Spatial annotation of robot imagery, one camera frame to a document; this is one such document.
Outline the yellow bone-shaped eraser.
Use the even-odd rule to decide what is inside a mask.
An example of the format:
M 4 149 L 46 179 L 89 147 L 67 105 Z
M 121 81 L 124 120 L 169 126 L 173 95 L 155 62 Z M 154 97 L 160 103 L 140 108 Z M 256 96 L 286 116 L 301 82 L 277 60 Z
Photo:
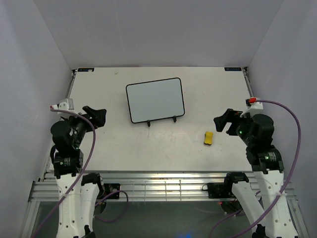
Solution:
M 205 138 L 204 138 L 204 144 L 205 145 L 212 145 L 212 138 L 213 138 L 213 132 L 206 131 Z

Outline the whiteboard with black frame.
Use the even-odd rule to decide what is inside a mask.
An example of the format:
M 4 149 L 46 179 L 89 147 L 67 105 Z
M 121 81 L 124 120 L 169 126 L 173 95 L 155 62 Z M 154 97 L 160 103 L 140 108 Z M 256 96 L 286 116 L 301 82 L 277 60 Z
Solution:
M 173 119 L 185 115 L 181 79 L 168 78 L 128 84 L 125 88 L 132 123 Z

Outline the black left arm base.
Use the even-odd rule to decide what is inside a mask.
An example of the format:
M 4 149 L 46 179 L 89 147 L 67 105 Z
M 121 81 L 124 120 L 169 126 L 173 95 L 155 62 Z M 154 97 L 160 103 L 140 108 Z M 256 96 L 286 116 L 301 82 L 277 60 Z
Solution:
M 109 195 L 110 193 L 120 190 L 120 187 L 121 187 L 119 183 L 104 183 L 103 186 L 104 186 L 104 189 L 102 192 L 99 193 L 98 199 L 102 199 L 105 196 Z M 119 193 L 111 195 L 109 199 L 119 199 Z

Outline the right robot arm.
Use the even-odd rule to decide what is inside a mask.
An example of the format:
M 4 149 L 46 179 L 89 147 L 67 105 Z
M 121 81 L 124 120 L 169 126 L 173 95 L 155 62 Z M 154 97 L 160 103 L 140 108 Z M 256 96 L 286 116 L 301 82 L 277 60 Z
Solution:
M 285 195 L 284 165 L 280 152 L 272 144 L 274 122 L 266 115 L 244 113 L 227 109 L 214 118 L 215 128 L 230 136 L 239 136 L 246 144 L 246 157 L 257 180 L 262 200 L 253 194 L 249 179 L 243 172 L 228 173 L 224 179 L 224 192 L 236 197 L 250 226 L 239 232 L 239 237 L 252 231 L 254 238 L 297 238 Z

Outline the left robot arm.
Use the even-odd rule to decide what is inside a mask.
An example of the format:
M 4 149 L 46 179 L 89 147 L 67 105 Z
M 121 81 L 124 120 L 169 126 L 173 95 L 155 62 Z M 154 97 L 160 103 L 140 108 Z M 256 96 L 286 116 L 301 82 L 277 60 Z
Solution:
M 106 123 L 106 110 L 83 107 L 83 115 L 67 107 L 54 105 L 52 111 L 64 113 L 51 126 L 53 148 L 51 160 L 58 188 L 58 238 L 94 238 L 93 215 L 96 200 L 105 193 L 98 173 L 84 175 L 88 163 L 80 150 L 86 133 L 95 133 Z

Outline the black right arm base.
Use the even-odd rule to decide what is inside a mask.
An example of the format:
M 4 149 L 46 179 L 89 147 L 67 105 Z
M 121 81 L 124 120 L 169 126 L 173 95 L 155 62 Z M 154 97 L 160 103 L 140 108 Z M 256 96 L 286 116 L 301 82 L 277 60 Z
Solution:
M 209 199 L 235 198 L 233 193 L 227 188 L 227 186 L 224 183 L 218 183 L 218 182 L 205 183 L 202 186 L 202 191 L 208 193 Z

